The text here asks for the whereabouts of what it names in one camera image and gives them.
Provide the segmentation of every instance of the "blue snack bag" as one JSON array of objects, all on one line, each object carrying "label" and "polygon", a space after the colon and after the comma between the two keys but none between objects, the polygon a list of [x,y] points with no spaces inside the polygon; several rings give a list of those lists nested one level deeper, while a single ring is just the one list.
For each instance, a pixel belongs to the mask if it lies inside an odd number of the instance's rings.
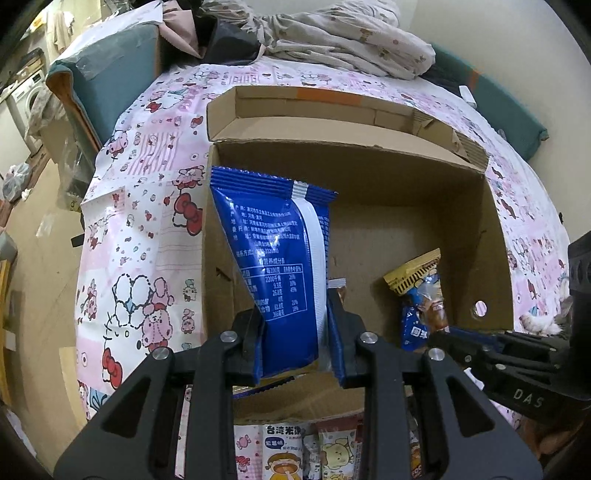
[{"label": "blue snack bag", "polygon": [[336,193],[246,170],[213,167],[228,243],[265,320],[257,378],[305,367],[326,324],[328,204]]},{"label": "blue snack bag", "polygon": [[405,297],[402,307],[402,348],[413,351],[427,343],[429,332],[447,329],[437,264],[438,248],[384,275],[390,290]]}]

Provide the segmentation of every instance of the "floor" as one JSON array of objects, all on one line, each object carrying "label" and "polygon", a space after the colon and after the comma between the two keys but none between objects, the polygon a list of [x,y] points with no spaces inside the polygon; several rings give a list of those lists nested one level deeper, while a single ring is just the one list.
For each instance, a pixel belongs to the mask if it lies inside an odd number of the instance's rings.
[{"label": "floor", "polygon": [[[37,184],[39,177],[45,169],[49,159],[49,153],[43,146],[36,154],[28,159],[27,163],[31,167],[31,177],[29,178],[29,182],[27,184],[28,189],[32,189]],[[0,226],[6,226],[11,212],[18,202],[20,202],[20,200],[17,200],[15,203],[2,202],[0,205]]]},{"label": "floor", "polygon": [[[82,233],[80,216],[56,206],[59,177],[50,161],[26,202],[12,210],[7,232],[18,257],[9,287],[8,329],[17,351],[6,351],[13,408],[50,471],[78,427],[66,394],[59,349],[72,347],[74,296],[80,248],[70,238]],[[41,223],[50,228],[40,229]]]}]

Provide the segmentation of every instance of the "cardboard box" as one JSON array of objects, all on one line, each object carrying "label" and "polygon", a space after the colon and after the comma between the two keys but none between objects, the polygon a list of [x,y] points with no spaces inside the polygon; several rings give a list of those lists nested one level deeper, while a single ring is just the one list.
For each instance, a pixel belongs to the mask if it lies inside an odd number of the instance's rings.
[{"label": "cardboard box", "polygon": [[[409,106],[299,87],[236,87],[209,103],[207,119],[210,167],[339,192],[330,206],[329,277],[346,278],[345,308],[368,330],[399,342],[399,299],[382,277],[437,247],[450,323],[512,329],[505,241],[483,174],[486,154],[474,142]],[[207,195],[203,305],[215,335],[253,301]],[[477,301],[486,303],[484,317],[474,311]],[[362,408],[363,392],[336,389],[330,374],[308,374],[241,400],[236,415],[310,419]]]}]

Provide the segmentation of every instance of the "cat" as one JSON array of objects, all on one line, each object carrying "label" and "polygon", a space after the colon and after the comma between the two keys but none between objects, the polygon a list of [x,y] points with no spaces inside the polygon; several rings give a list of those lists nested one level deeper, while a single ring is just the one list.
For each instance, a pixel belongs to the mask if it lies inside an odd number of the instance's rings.
[{"label": "cat", "polygon": [[560,283],[560,312],[555,316],[524,313],[519,319],[525,331],[541,336],[561,334],[570,337],[573,298],[569,293],[569,280],[564,278]]}]

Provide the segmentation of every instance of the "nutrition facts table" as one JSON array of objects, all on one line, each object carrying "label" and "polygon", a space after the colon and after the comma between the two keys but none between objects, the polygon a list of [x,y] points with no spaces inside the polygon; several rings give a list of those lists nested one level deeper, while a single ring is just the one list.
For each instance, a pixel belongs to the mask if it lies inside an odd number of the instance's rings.
[{"label": "nutrition facts table", "polygon": [[[303,264],[257,265],[243,268],[242,276],[267,319],[280,319],[308,309]],[[262,284],[264,291],[257,284]]]}]

